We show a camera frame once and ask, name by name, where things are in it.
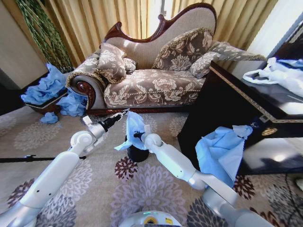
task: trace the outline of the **black cable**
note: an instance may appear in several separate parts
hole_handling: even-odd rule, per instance
[[[287,221],[287,224],[288,224],[288,225],[289,225],[289,223],[290,223],[290,220],[291,220],[292,216],[293,216],[294,213],[296,213],[296,212],[299,214],[299,216],[300,216],[301,219],[303,220],[303,215],[300,213],[300,210],[299,210],[299,207],[300,207],[302,204],[300,204],[299,206],[297,206],[296,203],[294,202],[293,194],[292,194],[292,191],[291,191],[290,186],[289,186],[288,181],[287,181],[288,173],[289,173],[290,171],[293,171],[294,169],[298,169],[298,168],[303,168],[303,166],[301,166],[301,167],[296,167],[296,168],[291,168],[291,169],[289,169],[289,170],[287,171],[287,173],[285,174],[285,183],[286,183],[286,186],[287,186],[289,195],[290,195],[290,202],[291,202],[291,203],[293,204],[293,206],[294,206],[294,211],[293,211],[293,213],[289,216],[288,221]]]
[[[34,157],[34,156],[35,155],[26,155],[24,157],[0,158],[0,163],[51,161],[55,159],[54,157]]]

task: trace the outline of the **blue cloth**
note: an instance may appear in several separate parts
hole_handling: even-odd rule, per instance
[[[299,60],[277,60],[277,62],[285,65],[288,68],[293,68],[293,69],[301,69],[303,70],[303,59]]]
[[[142,143],[139,138],[135,138],[134,134],[136,132],[144,132],[144,121],[143,118],[136,114],[135,112],[128,111],[128,116],[126,119],[126,137],[125,141],[120,146],[115,147],[116,150],[123,150],[129,148],[131,145],[134,145],[136,148],[141,150],[146,150],[146,146]]]
[[[49,73],[45,78],[39,81],[39,85],[28,87],[25,94],[21,95],[21,99],[25,103],[41,105],[51,98],[58,97],[59,91],[64,88],[65,77],[53,65],[46,64]]]
[[[57,105],[61,106],[60,113],[62,115],[70,115],[72,117],[84,115],[85,106],[87,103],[86,96],[81,96],[70,88],[68,89],[67,93],[67,96],[62,97],[57,102]]]
[[[44,117],[40,119],[40,121],[44,124],[53,124],[58,121],[58,117],[55,115],[54,112],[48,112],[45,114]]]
[[[218,127],[196,145],[201,172],[214,175],[231,188],[242,160],[244,141],[252,133],[247,125],[232,127]]]

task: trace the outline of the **dark wooden cabinet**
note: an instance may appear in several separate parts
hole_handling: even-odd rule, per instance
[[[246,140],[246,148],[264,138],[303,136],[303,98],[288,92],[279,85],[258,88],[261,85],[255,86],[241,79],[244,72],[263,68],[265,64],[261,61],[211,63],[211,71],[178,135],[182,153],[191,160],[196,169],[199,170],[195,151],[197,142],[202,136],[213,132],[219,126],[232,128],[233,125],[252,125],[254,130]],[[297,162],[293,168],[303,166],[303,158],[300,155],[295,159]],[[285,168],[279,168],[279,166],[281,163],[273,167],[268,166],[268,170],[263,169],[260,172],[250,169],[243,160],[239,173],[259,174],[286,171]]]

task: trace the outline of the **black cup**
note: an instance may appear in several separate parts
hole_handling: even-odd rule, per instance
[[[147,159],[149,155],[149,150],[141,150],[136,148],[135,146],[131,145],[127,149],[127,155],[133,162],[142,162],[145,159]]]

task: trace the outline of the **green patterned curtain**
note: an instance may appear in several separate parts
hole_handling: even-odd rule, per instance
[[[61,72],[73,67],[60,34],[37,0],[16,0],[30,33],[45,59]]]

